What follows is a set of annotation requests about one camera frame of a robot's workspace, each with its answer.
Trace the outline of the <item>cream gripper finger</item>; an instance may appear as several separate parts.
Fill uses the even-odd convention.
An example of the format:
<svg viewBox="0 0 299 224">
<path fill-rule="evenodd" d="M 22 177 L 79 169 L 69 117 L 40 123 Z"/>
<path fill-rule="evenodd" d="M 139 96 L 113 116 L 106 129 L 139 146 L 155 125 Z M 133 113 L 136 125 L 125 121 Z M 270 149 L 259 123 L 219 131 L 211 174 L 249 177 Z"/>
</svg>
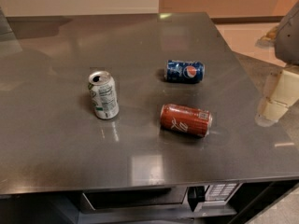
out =
<svg viewBox="0 0 299 224">
<path fill-rule="evenodd" d="M 271 72 L 265 82 L 263 94 L 273 104 L 291 107 L 299 99 L 299 67 L 287 66 Z"/>
<path fill-rule="evenodd" d="M 257 107 L 255 122 L 262 127 L 270 127 L 284 116 L 288 107 L 280 102 L 263 97 Z"/>
</svg>

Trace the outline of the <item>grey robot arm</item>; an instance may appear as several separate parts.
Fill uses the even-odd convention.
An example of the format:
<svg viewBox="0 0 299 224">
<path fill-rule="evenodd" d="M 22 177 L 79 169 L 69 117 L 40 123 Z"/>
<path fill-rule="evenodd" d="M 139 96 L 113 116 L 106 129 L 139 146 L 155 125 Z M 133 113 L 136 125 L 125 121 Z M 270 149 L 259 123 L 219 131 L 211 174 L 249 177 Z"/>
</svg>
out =
<svg viewBox="0 0 299 224">
<path fill-rule="evenodd" d="M 279 23 L 274 50 L 286 66 L 270 73 L 265 81 L 255 118 L 262 127 L 277 123 L 299 100 L 299 1 Z"/>
</svg>

